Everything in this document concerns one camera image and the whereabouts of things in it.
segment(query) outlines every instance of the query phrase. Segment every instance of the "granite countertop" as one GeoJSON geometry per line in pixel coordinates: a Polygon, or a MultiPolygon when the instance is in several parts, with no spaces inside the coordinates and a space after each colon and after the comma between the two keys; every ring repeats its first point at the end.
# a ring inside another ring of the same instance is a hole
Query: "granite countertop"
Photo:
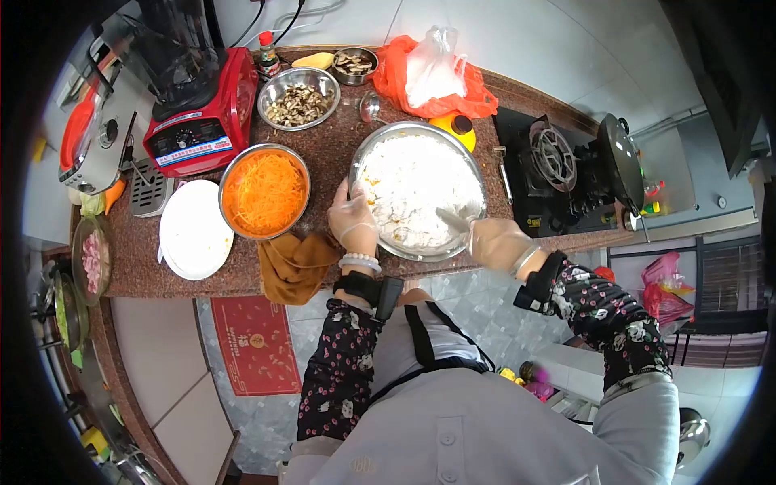
{"type": "MultiPolygon", "coordinates": [[[[285,53],[288,58],[301,57],[305,50],[285,53]]],[[[541,116],[570,130],[595,134],[598,125],[584,114],[554,98],[498,74],[483,73],[488,88],[499,98],[501,106],[523,113],[541,116]]],[[[251,142],[283,144],[296,151],[307,164],[312,179],[312,191],[307,210],[292,231],[303,237],[313,230],[327,230],[326,211],[334,198],[339,182],[348,174],[353,153],[362,140],[380,123],[364,124],[357,110],[358,101],[368,90],[369,82],[359,87],[342,86],[341,100],[334,114],[321,125],[307,130],[289,132],[274,130],[261,121],[254,112],[251,121],[251,142]]],[[[388,102],[381,105],[381,117],[389,122],[418,120],[393,108],[388,102]]],[[[489,217],[512,218],[498,170],[490,149],[498,145],[494,123],[490,117],[473,121],[477,135],[474,157],[485,180],[489,217]]],[[[221,171],[197,178],[220,181],[221,171]]],[[[157,263],[160,217],[141,219],[133,217],[129,208],[129,191],[121,196],[111,209],[110,225],[111,281],[105,296],[142,298],[191,298],[195,296],[242,296],[262,294],[262,283],[256,241],[235,237],[229,258],[223,267],[207,279],[191,282],[176,276],[162,263],[157,263]]],[[[625,229],[604,230],[586,234],[548,237],[540,240],[549,250],[576,251],[604,247],[630,237],[625,229]]],[[[426,275],[456,272],[476,267],[466,253],[437,263],[410,262],[379,249],[378,258],[383,271],[404,279],[426,275]]],[[[332,286],[337,278],[336,268],[330,268],[324,286],[332,286]]]]}

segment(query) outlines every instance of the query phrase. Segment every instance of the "diced meat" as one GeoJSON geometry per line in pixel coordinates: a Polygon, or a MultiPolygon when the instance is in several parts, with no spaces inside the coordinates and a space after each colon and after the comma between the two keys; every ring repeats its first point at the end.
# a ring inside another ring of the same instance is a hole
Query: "diced meat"
{"type": "Polygon", "coordinates": [[[84,240],[82,249],[84,254],[81,256],[81,263],[86,271],[86,289],[90,293],[97,293],[100,277],[100,247],[95,233],[91,233],[84,240]]]}

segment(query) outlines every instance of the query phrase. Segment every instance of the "tiled floor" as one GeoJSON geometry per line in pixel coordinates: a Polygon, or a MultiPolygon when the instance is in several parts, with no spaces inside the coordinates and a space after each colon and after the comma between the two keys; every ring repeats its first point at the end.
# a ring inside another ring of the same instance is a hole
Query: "tiled floor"
{"type": "MultiPolygon", "coordinates": [[[[571,258],[593,268],[598,251],[571,258]]],[[[469,332],[496,365],[517,369],[533,352],[573,334],[566,322],[519,310],[512,306],[518,284],[507,276],[477,270],[419,280],[419,286],[451,312],[456,323],[469,332]]],[[[287,307],[296,361],[304,374],[326,316],[321,291],[301,307],[287,307]]],[[[234,461],[246,473],[276,474],[275,462],[290,458],[289,445],[296,438],[298,396],[235,397],[218,347],[208,299],[197,300],[199,323],[208,363],[216,388],[233,428],[242,433],[234,461]]]]}

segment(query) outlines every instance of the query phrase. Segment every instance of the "plastic glove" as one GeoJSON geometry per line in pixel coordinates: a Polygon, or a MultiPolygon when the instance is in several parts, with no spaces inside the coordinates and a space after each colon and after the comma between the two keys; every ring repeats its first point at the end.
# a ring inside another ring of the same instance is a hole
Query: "plastic glove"
{"type": "Polygon", "coordinates": [[[348,180],[337,187],[334,202],[328,210],[329,228],[334,238],[349,253],[374,256],[377,252],[377,223],[366,202],[366,193],[356,182],[348,200],[348,180]]]}
{"type": "Polygon", "coordinates": [[[508,219],[482,219],[471,223],[467,247],[474,261],[499,271],[512,272],[512,266],[531,246],[532,239],[508,219]]]}

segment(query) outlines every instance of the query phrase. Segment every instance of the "orange plastic bag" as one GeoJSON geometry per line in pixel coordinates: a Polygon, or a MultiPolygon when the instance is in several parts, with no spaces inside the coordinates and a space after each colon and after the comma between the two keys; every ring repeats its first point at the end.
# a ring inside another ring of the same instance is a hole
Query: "orange plastic bag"
{"type": "Polygon", "coordinates": [[[496,114],[498,98],[485,88],[479,69],[466,64],[463,76],[466,80],[466,97],[449,95],[432,98],[419,108],[407,103],[407,54],[417,46],[410,36],[398,36],[386,46],[377,50],[379,64],[372,80],[375,90],[388,98],[394,106],[421,118],[438,118],[450,113],[462,114],[468,118],[484,118],[496,114]]]}

